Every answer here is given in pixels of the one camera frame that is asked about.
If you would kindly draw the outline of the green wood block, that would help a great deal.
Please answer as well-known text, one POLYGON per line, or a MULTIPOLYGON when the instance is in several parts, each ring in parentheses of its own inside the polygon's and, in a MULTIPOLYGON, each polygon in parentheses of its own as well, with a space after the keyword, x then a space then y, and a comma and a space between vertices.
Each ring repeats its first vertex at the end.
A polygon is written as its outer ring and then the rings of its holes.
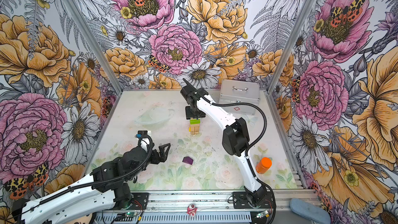
POLYGON ((200 119, 191 119, 191 120, 190 120, 190 124, 191 124, 191 125, 200 124, 200 123, 201 123, 200 119))

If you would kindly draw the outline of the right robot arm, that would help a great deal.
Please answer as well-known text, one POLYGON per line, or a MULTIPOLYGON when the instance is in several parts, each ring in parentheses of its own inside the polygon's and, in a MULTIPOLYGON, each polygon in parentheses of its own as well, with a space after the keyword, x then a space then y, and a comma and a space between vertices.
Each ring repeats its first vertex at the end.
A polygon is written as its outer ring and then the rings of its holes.
POLYGON ((184 82, 180 93, 186 100, 186 118, 200 119, 210 117, 223 131, 222 146, 233 156, 244 179, 247 200, 252 207, 259 207, 267 195, 268 186, 260 180, 254 167, 250 149, 259 142, 267 128, 266 116, 258 106, 252 103, 218 104, 204 88, 197 89, 188 81, 184 82), (236 118, 224 110, 225 107, 248 106, 257 110, 263 117, 263 129, 259 136, 251 143, 247 122, 243 118, 236 118))

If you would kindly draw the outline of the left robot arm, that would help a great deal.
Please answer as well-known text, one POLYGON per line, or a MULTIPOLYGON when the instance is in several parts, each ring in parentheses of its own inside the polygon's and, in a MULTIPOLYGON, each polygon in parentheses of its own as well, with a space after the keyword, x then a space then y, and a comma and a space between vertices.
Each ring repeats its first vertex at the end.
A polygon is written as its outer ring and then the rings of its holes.
POLYGON ((63 224, 102 210, 129 208, 128 182, 150 164, 165 162, 171 145, 155 149, 147 131, 139 131, 136 147, 105 162, 88 175, 36 200, 19 199, 11 209, 16 224, 63 224))

